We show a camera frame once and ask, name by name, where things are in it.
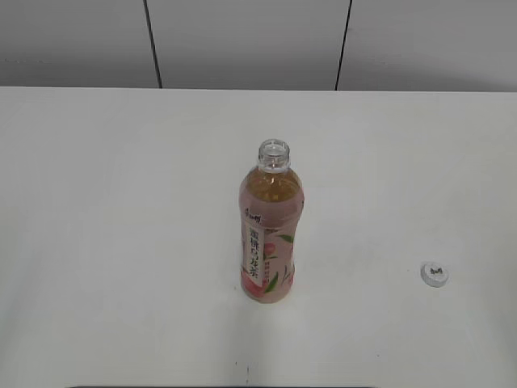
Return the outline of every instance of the table surface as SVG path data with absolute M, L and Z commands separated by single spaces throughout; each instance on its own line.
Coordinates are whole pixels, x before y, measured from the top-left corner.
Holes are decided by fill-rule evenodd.
M 265 306 L 269 137 L 306 202 Z M 515 94 L 0 88 L 0 386 L 516 386 L 516 165 Z

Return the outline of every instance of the white wall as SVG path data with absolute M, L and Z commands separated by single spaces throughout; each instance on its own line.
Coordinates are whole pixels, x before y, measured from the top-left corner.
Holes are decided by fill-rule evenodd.
M 1 86 L 156 87 L 141 0 L 10 0 Z
M 149 0 L 164 87 L 333 90 L 346 0 Z
M 340 90 L 517 91 L 516 0 L 355 0 Z

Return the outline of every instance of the bottle cap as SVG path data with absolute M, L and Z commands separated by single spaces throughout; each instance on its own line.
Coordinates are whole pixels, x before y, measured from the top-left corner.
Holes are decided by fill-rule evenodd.
M 447 269 L 438 263 L 430 262 L 424 263 L 420 269 L 423 281 L 431 287 L 442 287 L 447 283 L 449 272 Z

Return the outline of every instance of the bottle mouth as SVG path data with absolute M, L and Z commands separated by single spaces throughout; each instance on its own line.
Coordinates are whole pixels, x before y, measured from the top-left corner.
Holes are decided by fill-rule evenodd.
M 279 173 L 289 169 L 289 145 L 285 141 L 269 139 L 258 148 L 258 168 L 265 172 Z

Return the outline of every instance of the iced tea bottle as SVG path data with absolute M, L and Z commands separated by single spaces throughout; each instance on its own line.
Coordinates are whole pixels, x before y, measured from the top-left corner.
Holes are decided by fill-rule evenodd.
M 290 166 L 285 141 L 266 140 L 258 164 L 239 193 L 242 226 L 242 288 L 253 299 L 282 299 L 294 279 L 292 252 L 304 207 L 301 182 Z

